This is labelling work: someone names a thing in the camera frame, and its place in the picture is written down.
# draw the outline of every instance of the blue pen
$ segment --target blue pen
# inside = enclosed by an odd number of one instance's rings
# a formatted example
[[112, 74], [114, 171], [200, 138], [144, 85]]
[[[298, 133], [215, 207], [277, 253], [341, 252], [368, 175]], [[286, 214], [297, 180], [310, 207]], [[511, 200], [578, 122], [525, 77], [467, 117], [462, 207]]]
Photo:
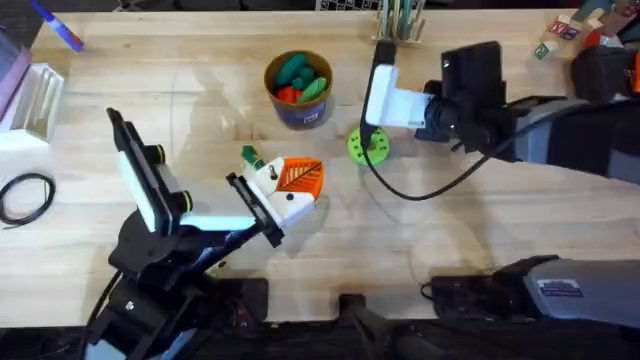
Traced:
[[78, 37], [71, 30], [69, 30], [69, 28], [61, 23], [60, 20], [56, 19], [56, 17], [53, 16], [53, 14], [49, 12], [49, 10], [40, 6], [40, 4], [38, 4], [35, 0], [31, 1], [31, 5], [33, 5], [38, 14], [42, 16], [44, 21], [46, 21], [47, 24], [51, 26], [53, 31], [60, 35], [60, 37], [64, 41], [66, 41], [74, 51], [80, 52], [84, 49], [84, 44], [82, 43], [82, 41], [78, 39]]

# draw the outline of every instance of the toy block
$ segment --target toy block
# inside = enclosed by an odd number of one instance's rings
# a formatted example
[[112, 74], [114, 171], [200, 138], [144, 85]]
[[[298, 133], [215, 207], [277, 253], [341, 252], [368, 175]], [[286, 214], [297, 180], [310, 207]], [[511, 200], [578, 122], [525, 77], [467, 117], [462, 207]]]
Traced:
[[589, 19], [587, 20], [587, 27], [593, 31], [595, 29], [599, 29], [601, 27], [603, 27], [604, 24], [602, 23], [602, 21], [598, 20], [598, 19]]
[[616, 0], [613, 5], [613, 11], [624, 17], [630, 17], [637, 13], [638, 5], [640, 5], [640, 3], [637, 1]]
[[547, 30], [550, 33], [560, 35], [566, 28], [569, 27], [570, 23], [571, 23], [571, 18], [569, 16], [560, 15], [558, 16], [556, 21], [554, 21], [551, 25], [549, 25], [549, 28], [547, 28]]
[[538, 60], [542, 60], [554, 50], [557, 50], [558, 47], [559, 46], [557, 42], [548, 40], [538, 45], [538, 47], [534, 51], [534, 55]]
[[636, 14], [632, 16], [622, 16], [615, 11], [609, 12], [602, 18], [602, 23], [604, 24], [602, 34], [609, 37], [616, 35], [620, 30], [629, 25], [636, 16]]
[[571, 21], [568, 27], [564, 29], [564, 31], [559, 34], [561, 38], [565, 40], [573, 40], [580, 34], [582, 31], [582, 24], [577, 21]]
[[593, 30], [589, 35], [584, 38], [584, 47], [588, 48], [591, 46], [600, 45], [600, 38], [602, 34], [599, 29]]

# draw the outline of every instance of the coiled black cable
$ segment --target coiled black cable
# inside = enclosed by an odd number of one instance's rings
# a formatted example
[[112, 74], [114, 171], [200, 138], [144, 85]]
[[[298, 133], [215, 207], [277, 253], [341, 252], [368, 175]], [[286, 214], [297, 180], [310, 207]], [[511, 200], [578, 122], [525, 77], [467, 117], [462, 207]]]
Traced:
[[[44, 181], [47, 185], [49, 185], [49, 194], [47, 195], [44, 204], [42, 204], [42, 206], [40, 206], [38, 209], [36, 209], [36, 211], [34, 211], [32, 214], [29, 214], [25, 217], [22, 218], [12, 218], [9, 217], [5, 211], [5, 206], [4, 206], [4, 197], [5, 195], [9, 192], [9, 190], [11, 190], [12, 188], [14, 188], [16, 185], [18, 185], [19, 183], [26, 181], [26, 180], [42, 180]], [[45, 175], [42, 174], [37, 174], [37, 173], [26, 173], [26, 174], [22, 174], [18, 177], [16, 177], [15, 179], [9, 181], [3, 188], [2, 190], [0, 190], [0, 221], [2, 221], [3, 223], [9, 225], [9, 227], [4, 228], [4, 230], [8, 230], [8, 229], [15, 229], [17, 227], [20, 226], [24, 226], [27, 225], [29, 223], [34, 222], [36, 219], [38, 219], [40, 216], [42, 216], [42, 214], [44, 214], [49, 207], [51, 206], [51, 204], [53, 203], [53, 197], [55, 196], [56, 193], [56, 183], [55, 181], [53, 181], [52, 178], [47, 177]]]

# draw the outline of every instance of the red toy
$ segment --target red toy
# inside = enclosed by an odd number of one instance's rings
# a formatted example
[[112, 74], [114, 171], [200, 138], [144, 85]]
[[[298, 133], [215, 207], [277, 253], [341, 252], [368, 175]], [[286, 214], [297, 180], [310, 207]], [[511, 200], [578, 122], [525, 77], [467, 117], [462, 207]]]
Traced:
[[291, 86], [278, 90], [276, 97], [289, 104], [296, 103], [296, 91]]

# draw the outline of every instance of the green toy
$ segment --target green toy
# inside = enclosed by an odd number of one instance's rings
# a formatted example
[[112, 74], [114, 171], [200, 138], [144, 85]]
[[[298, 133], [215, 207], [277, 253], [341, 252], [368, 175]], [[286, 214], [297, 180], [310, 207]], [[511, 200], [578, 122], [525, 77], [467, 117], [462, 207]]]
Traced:
[[311, 81], [313, 81], [313, 79], [307, 80], [302, 76], [298, 76], [297, 78], [293, 79], [291, 85], [293, 85], [293, 88], [296, 90], [304, 90], [307, 86], [309, 86], [309, 84], [311, 84]]
[[304, 89], [302, 94], [300, 94], [300, 97], [298, 97], [298, 101], [296, 101], [296, 103], [302, 104], [316, 99], [318, 96], [320, 96], [320, 94], [322, 94], [326, 86], [327, 79], [323, 77], [315, 79], [311, 84], [309, 84], [309, 86], [307, 86], [306, 89]]
[[[378, 165], [389, 156], [389, 137], [387, 134], [378, 129], [371, 135], [371, 143], [367, 155], [372, 165]], [[360, 145], [360, 128], [353, 130], [347, 139], [347, 152], [349, 157], [358, 165], [367, 165], [364, 159], [362, 146]]]
[[258, 152], [251, 145], [243, 145], [241, 155], [256, 170], [260, 170], [264, 166], [264, 161], [260, 159]]
[[293, 55], [284, 63], [278, 75], [276, 75], [276, 86], [282, 87], [289, 85], [291, 80], [298, 76], [300, 70], [307, 65], [307, 56], [305, 54]]
[[315, 70], [313, 70], [313, 68], [309, 66], [305, 66], [302, 69], [300, 69], [300, 77], [303, 80], [307, 80], [311, 82], [315, 78], [315, 75], [316, 75]]

